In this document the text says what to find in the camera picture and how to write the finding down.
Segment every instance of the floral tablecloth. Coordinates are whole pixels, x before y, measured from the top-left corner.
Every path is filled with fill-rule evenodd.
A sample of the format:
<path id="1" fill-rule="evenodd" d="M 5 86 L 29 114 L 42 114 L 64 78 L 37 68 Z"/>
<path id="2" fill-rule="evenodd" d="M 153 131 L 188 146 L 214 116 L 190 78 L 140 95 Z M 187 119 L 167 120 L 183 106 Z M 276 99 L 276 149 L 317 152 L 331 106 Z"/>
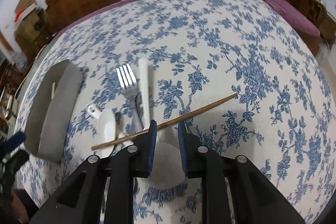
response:
<path id="1" fill-rule="evenodd" d="M 115 68 L 128 62 L 137 74 L 142 57 L 153 67 L 151 118 L 161 123 L 236 92 L 188 120 L 188 130 L 223 156 L 246 155 L 307 223 L 317 218 L 336 182 L 335 104 L 307 46 L 262 0 L 141 0 L 67 30 L 36 72 L 16 124 L 25 128 L 52 65 L 70 59 L 82 70 L 61 164 L 31 156 L 20 170 L 38 206 L 101 141 L 88 103 L 112 109 L 117 131 L 130 132 L 130 105 Z M 200 180 L 165 190 L 139 183 L 135 194 L 136 222 L 201 221 Z"/>

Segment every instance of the gray box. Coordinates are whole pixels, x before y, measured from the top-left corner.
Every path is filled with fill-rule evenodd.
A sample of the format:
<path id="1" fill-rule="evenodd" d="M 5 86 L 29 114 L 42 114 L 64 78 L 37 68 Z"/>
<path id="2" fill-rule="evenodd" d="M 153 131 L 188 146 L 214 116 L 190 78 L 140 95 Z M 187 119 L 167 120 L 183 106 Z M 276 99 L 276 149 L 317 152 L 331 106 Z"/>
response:
<path id="1" fill-rule="evenodd" d="M 25 128 L 25 147 L 34 156 L 61 162 L 68 124 L 82 81 L 82 72 L 69 60 L 53 65 L 44 76 Z M 53 83 L 55 93 L 51 99 Z"/>

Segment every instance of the tablecloth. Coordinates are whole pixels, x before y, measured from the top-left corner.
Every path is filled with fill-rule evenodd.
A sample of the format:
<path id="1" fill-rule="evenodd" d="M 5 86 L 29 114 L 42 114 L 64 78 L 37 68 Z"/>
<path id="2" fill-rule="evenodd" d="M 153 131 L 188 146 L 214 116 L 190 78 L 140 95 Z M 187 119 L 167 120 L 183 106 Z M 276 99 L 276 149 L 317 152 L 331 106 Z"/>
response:
<path id="1" fill-rule="evenodd" d="M 87 104 L 111 109 L 117 130 L 130 132 L 131 109 L 115 68 L 130 63 L 138 75 L 142 57 L 153 68 L 151 118 L 161 123 L 236 92 L 186 121 L 187 129 L 223 156 L 246 155 L 307 223 L 317 218 L 335 188 L 335 104 L 307 46 L 262 0 L 140 0 L 67 30 L 38 68 L 16 124 L 25 128 L 52 65 L 70 59 L 81 69 L 85 80 L 61 164 L 30 156 L 19 173 L 38 206 L 101 141 Z M 164 190 L 139 183 L 133 205 L 137 223 L 198 224 L 200 180 Z"/>

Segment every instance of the screw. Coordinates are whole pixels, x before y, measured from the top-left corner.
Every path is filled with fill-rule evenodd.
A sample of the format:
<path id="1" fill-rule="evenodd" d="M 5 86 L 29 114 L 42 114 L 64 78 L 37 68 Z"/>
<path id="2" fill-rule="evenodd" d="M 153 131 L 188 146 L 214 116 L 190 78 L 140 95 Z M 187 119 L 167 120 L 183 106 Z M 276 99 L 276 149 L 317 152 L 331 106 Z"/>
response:
<path id="1" fill-rule="evenodd" d="M 94 164 L 95 162 L 97 162 L 97 160 L 98 160 L 98 157 L 97 157 L 96 155 L 91 155 L 91 156 L 87 159 L 87 161 L 88 161 L 89 163 L 91 163 L 91 164 Z"/>
<path id="2" fill-rule="evenodd" d="M 129 147 L 127 147 L 127 151 L 130 153 L 136 152 L 138 150 L 138 148 L 135 145 L 130 145 Z"/>
<path id="3" fill-rule="evenodd" d="M 237 161 L 239 161 L 240 163 L 244 164 L 245 162 L 247 162 L 247 158 L 243 155 L 239 155 L 237 157 Z"/>
<path id="4" fill-rule="evenodd" d="M 206 153 L 206 152 L 208 152 L 208 148 L 205 147 L 205 146 L 199 146 L 197 148 L 197 150 L 198 150 L 199 153 Z"/>

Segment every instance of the wooden chopstick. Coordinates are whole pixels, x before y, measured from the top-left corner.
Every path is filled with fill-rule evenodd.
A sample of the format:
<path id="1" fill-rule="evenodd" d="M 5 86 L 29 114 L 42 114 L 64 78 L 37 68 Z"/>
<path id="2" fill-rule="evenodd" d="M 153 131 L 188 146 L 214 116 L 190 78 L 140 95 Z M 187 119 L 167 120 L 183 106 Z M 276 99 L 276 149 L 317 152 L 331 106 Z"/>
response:
<path id="1" fill-rule="evenodd" d="M 161 130 L 161 129 L 164 129 L 164 128 L 167 128 L 167 127 L 171 127 L 175 124 L 178 124 L 179 122 L 181 121 L 185 121 L 191 117 L 195 117 L 197 115 L 200 115 L 204 112 L 207 112 L 208 110 L 211 110 L 225 102 L 227 102 L 228 100 L 231 100 L 232 98 L 236 97 L 237 96 L 237 93 L 234 93 L 228 97 L 225 97 L 223 99 L 220 99 L 216 102 L 213 102 L 209 105 L 206 105 L 204 107 L 201 107 L 199 109 L 196 109 L 192 112 L 189 112 L 187 114 L 184 114 L 182 116 L 179 116 L 175 119 L 172 119 L 172 120 L 169 120 L 167 122 L 164 122 L 164 123 L 161 123 L 157 126 L 157 131 Z M 100 149 L 100 148 L 104 148 L 104 147 L 108 147 L 108 146 L 111 146 L 111 145 L 114 145 L 114 144 L 118 144 L 118 143 L 122 143 L 122 142 L 125 142 L 125 141 L 128 141 L 128 140 L 131 140 L 131 139 L 134 139 L 136 136 L 139 136 L 141 134 L 144 134 L 144 133 L 147 133 L 148 132 L 148 129 L 145 129 L 145 130 L 142 130 L 140 132 L 137 132 L 135 134 L 132 134 L 132 135 L 129 135 L 129 136 L 125 136 L 123 138 L 119 138 L 119 139 L 116 139 L 114 141 L 110 141 L 110 142 L 107 142 L 107 143 L 101 143 L 101 144 L 98 144 L 98 145 L 94 145 L 91 147 L 91 150 L 97 150 L 97 149 Z"/>

